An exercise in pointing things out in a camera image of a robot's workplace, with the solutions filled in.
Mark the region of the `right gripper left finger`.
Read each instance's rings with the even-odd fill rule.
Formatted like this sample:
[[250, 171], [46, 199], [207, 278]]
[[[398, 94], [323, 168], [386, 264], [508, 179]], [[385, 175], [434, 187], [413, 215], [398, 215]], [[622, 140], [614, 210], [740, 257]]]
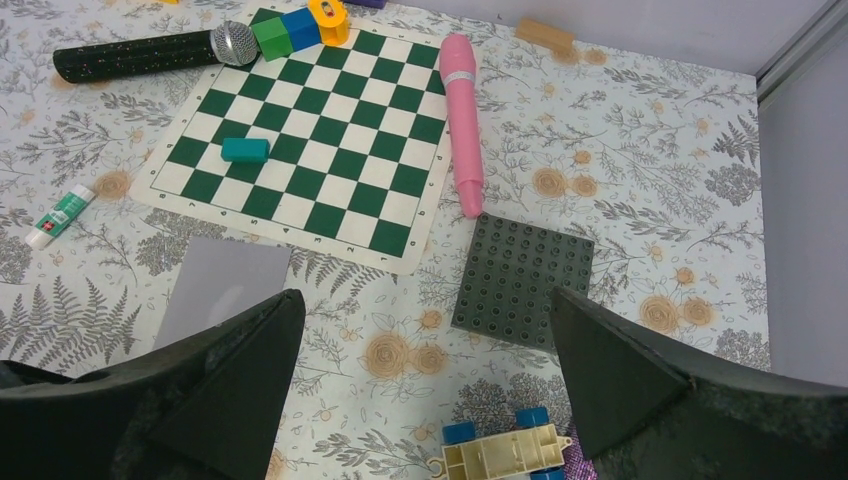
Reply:
[[77, 378], [1, 364], [5, 479], [262, 479], [305, 325], [282, 291]]

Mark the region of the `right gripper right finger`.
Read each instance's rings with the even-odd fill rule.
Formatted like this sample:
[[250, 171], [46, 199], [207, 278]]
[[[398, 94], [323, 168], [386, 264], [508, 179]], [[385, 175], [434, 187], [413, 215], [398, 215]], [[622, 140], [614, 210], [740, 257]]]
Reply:
[[739, 365], [572, 290], [551, 329], [584, 457], [602, 479], [843, 479], [847, 391]]

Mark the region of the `small green white bottle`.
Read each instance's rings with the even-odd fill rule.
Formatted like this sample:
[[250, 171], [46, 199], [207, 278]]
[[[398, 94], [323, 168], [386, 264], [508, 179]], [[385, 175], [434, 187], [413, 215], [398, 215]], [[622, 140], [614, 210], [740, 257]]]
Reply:
[[96, 197], [94, 191], [77, 184], [35, 223], [24, 243], [42, 250], [55, 240]]

